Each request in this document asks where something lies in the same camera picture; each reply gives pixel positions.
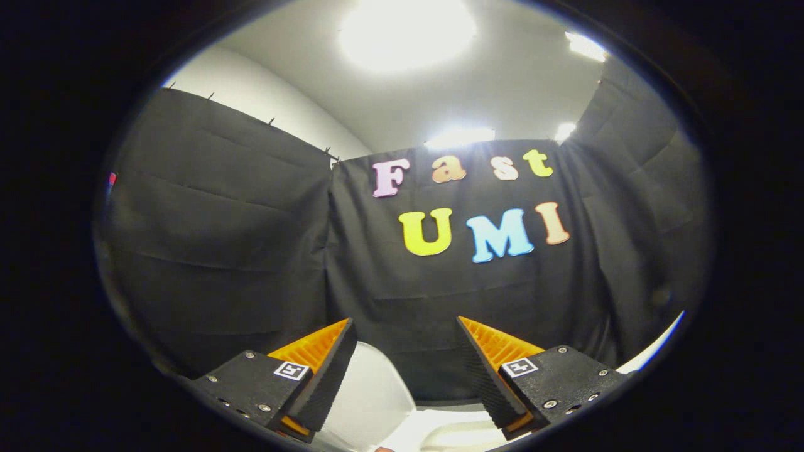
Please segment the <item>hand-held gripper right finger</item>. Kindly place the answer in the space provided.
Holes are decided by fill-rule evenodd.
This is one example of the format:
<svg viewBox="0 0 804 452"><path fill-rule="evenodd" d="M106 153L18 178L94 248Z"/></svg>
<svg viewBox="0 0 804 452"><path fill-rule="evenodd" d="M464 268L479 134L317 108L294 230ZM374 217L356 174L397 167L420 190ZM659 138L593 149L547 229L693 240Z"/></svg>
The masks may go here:
<svg viewBox="0 0 804 452"><path fill-rule="evenodd" d="M568 345L537 347L464 316L457 346L471 389L506 440L574 418L629 378Z"/></svg>

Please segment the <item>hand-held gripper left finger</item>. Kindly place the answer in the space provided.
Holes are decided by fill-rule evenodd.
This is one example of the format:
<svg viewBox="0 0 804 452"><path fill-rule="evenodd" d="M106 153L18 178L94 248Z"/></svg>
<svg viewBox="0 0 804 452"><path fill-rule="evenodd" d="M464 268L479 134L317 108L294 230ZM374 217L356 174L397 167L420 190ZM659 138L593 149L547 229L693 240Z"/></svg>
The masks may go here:
<svg viewBox="0 0 804 452"><path fill-rule="evenodd" d="M322 430L356 349L353 318L276 351L243 351L203 377L192 392L259 429L302 443Z"/></svg>

